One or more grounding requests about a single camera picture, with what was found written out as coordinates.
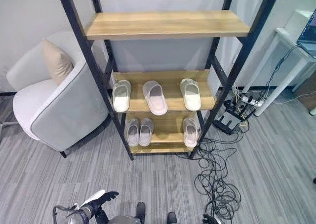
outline shoe rack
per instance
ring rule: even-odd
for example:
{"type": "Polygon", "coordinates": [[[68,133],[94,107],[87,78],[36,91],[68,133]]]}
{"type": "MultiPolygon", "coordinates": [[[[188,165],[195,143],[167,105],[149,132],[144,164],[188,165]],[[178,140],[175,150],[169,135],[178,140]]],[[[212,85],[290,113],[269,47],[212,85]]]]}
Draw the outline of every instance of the shoe rack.
{"type": "Polygon", "coordinates": [[[117,128],[129,158],[133,160],[134,154],[165,152],[191,152],[190,158],[193,158],[199,144],[193,149],[184,145],[183,119],[188,116],[192,118],[198,117],[200,124],[198,141],[201,141],[225,101],[276,0],[262,0],[251,28],[229,10],[232,0],[224,0],[222,10],[129,13],[102,12],[99,0],[92,0],[96,13],[85,28],[81,24],[73,0],[60,1],[96,85],[109,110],[109,115],[117,128]],[[194,37],[213,38],[205,70],[149,73],[117,72],[118,68],[111,47],[111,40],[194,37]],[[229,75],[225,74],[215,56],[220,37],[237,37],[242,44],[242,48],[229,75]],[[98,39],[104,40],[109,55],[104,74],[100,73],[91,51],[93,41],[98,39]],[[119,120],[119,114],[113,109],[111,97],[108,93],[112,71],[114,71],[116,81],[127,79],[132,85],[130,106],[128,111],[122,114],[121,121],[119,120]],[[209,73],[216,74],[223,87],[217,99],[212,95],[207,83],[209,73]],[[202,118],[201,111],[190,112],[185,108],[179,86],[183,78],[191,78],[198,82],[201,96],[201,110],[210,110],[208,118],[202,118]],[[150,113],[142,92],[143,84],[149,80],[156,80],[162,86],[168,105],[168,112],[165,115],[155,116],[150,113]],[[133,148],[128,146],[124,135],[125,120],[133,117],[140,120],[149,117],[154,121],[155,128],[149,146],[137,146],[133,148]]]}
{"type": "Polygon", "coordinates": [[[186,109],[180,91],[180,82],[188,77],[197,81],[201,97],[201,110],[211,110],[215,105],[215,99],[207,84],[208,74],[209,70],[114,73],[116,82],[126,79],[132,85],[126,120],[137,118],[141,121],[147,117],[154,122],[149,148],[140,145],[130,147],[132,153],[191,152],[193,150],[184,145],[182,122],[186,117],[196,119],[197,113],[186,109]],[[145,101],[142,88],[144,83],[149,80],[159,82],[162,87],[168,105],[168,112],[164,115],[153,115],[145,101]]]}

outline baseboard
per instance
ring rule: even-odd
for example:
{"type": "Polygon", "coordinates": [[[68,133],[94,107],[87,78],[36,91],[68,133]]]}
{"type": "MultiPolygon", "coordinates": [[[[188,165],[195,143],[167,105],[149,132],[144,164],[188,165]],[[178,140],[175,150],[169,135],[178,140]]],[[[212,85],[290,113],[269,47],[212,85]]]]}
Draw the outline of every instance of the baseboard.
{"type": "Polygon", "coordinates": [[[0,96],[14,96],[16,92],[0,92],[0,96]]]}
{"type": "MultiPolygon", "coordinates": [[[[244,87],[238,87],[238,89],[241,91],[243,90],[244,87]]],[[[277,86],[270,86],[270,90],[274,90],[276,89],[277,86]]],[[[287,86],[285,89],[287,90],[292,90],[294,88],[294,86],[287,86]]],[[[266,86],[253,86],[253,87],[250,87],[249,90],[267,90],[268,87],[266,86]]]]}

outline power strip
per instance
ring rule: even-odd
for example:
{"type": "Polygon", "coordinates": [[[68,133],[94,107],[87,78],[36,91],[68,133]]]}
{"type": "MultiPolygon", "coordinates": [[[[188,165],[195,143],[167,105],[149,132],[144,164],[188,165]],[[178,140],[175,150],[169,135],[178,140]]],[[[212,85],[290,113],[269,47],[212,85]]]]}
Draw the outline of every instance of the power strip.
{"type": "Polygon", "coordinates": [[[255,101],[255,100],[251,100],[250,102],[248,102],[248,100],[249,100],[249,98],[248,97],[245,97],[245,96],[243,96],[242,97],[242,99],[241,99],[243,102],[245,102],[245,103],[248,103],[248,104],[250,104],[250,105],[252,105],[252,106],[255,106],[256,108],[259,108],[259,107],[261,107],[262,106],[262,104],[263,104],[263,102],[264,101],[255,101]]]}

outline shoe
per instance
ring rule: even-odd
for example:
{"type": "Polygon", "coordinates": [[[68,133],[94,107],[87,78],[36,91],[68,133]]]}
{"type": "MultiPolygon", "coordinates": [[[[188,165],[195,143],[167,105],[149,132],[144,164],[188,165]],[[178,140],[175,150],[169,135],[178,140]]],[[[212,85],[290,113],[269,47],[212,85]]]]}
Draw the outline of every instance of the shoe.
{"type": "Polygon", "coordinates": [[[177,216],[171,212],[167,216],[167,224],[177,223],[177,216]]]}
{"type": "Polygon", "coordinates": [[[114,85],[113,107],[116,112],[125,112],[128,110],[131,89],[132,86],[127,80],[121,80],[114,85]]]}
{"type": "Polygon", "coordinates": [[[136,207],[136,217],[140,219],[140,223],[145,223],[146,206],[143,202],[139,202],[136,207]]]}
{"type": "Polygon", "coordinates": [[[139,141],[139,120],[131,119],[125,126],[125,134],[127,138],[128,145],[130,147],[135,147],[138,145],[139,141]]]}
{"type": "Polygon", "coordinates": [[[154,123],[149,118],[144,118],[141,121],[139,133],[139,145],[146,147],[150,144],[154,130],[154,123]]]}
{"type": "Polygon", "coordinates": [[[198,129],[194,119],[187,117],[183,120],[183,135],[187,147],[194,148],[197,145],[198,129]]]}
{"type": "Polygon", "coordinates": [[[190,111],[198,111],[201,108],[201,96],[199,95],[198,83],[185,78],[180,83],[184,105],[190,111]]]}
{"type": "Polygon", "coordinates": [[[150,111],[155,115],[166,114],[168,106],[162,93],[161,85],[156,81],[148,81],[143,86],[143,93],[150,111]]]}

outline armchair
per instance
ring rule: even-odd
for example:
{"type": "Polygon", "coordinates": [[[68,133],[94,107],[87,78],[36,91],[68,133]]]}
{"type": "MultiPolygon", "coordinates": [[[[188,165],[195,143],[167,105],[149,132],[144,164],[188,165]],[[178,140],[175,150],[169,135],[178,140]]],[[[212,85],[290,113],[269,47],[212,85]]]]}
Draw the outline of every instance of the armchair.
{"type": "Polygon", "coordinates": [[[31,138],[66,157],[64,150],[92,132],[108,110],[72,32],[47,37],[65,51],[74,69],[57,85],[45,65],[42,42],[27,52],[7,73],[17,91],[14,115],[31,138]]]}

